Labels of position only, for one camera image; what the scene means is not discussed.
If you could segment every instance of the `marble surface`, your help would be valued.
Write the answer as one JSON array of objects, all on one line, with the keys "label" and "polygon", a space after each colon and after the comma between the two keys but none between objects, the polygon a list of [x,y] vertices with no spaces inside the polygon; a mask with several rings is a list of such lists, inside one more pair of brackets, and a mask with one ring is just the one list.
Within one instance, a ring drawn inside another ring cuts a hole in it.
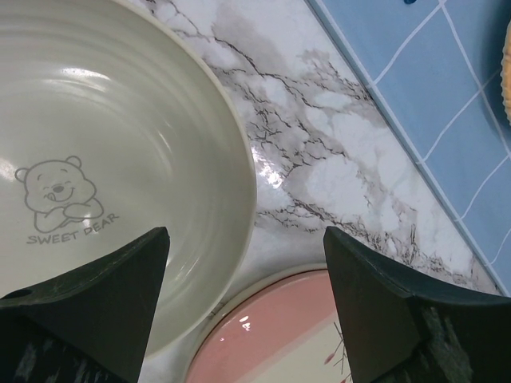
[{"label": "marble surface", "polygon": [[[132,1],[208,63],[250,137],[257,218],[223,302],[322,262],[328,225],[428,275],[497,293],[303,0]],[[199,331],[147,360],[140,382],[179,382]]]}]

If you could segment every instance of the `bear ear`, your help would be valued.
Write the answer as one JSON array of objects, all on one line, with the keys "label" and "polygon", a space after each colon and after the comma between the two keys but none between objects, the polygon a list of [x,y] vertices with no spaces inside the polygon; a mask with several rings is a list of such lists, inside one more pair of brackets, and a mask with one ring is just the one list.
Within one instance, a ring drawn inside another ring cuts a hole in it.
[{"label": "bear ear", "polygon": [[81,160],[76,156],[67,157],[65,162],[69,162],[70,164],[76,166],[77,168],[81,168]]},{"label": "bear ear", "polygon": [[14,176],[16,177],[16,180],[19,182],[25,183],[26,174],[29,172],[29,169],[27,168],[19,168],[15,173]]}]

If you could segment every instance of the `blue checkered mat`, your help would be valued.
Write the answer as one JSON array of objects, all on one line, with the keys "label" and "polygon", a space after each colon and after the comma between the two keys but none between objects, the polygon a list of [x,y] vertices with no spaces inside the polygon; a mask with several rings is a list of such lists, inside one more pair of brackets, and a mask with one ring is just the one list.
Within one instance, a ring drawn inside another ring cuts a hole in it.
[{"label": "blue checkered mat", "polygon": [[309,0],[501,289],[511,291],[511,0]]}]

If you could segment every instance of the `twig print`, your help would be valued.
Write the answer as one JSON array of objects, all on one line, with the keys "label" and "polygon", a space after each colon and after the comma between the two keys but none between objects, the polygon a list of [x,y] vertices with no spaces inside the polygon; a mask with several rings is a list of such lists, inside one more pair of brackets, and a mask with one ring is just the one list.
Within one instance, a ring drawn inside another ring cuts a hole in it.
[{"label": "twig print", "polygon": [[332,360],[335,358],[337,353],[342,348],[343,354],[342,354],[341,358],[337,362],[335,362],[332,365],[332,367],[337,367],[338,365],[340,365],[341,377],[343,377],[343,379],[340,381],[340,383],[353,383],[353,380],[351,378],[350,365],[348,364],[348,356],[346,353],[346,347],[344,347],[343,333],[341,333],[340,325],[335,322],[334,322],[334,328],[335,328],[335,332],[339,336],[339,343],[338,343],[337,347],[335,347],[334,352],[331,353],[330,355],[328,355],[328,357],[325,359],[324,364],[329,365],[332,362]]}]

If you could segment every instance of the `cartoon bear print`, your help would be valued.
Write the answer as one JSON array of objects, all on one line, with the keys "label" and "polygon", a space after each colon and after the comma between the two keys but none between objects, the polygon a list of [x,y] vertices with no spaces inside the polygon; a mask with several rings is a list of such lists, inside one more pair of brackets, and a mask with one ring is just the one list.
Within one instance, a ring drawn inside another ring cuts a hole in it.
[{"label": "cartoon bear print", "polygon": [[76,156],[19,168],[15,176],[25,185],[25,205],[34,212],[34,226],[41,233],[103,214],[96,186],[85,178]]}]

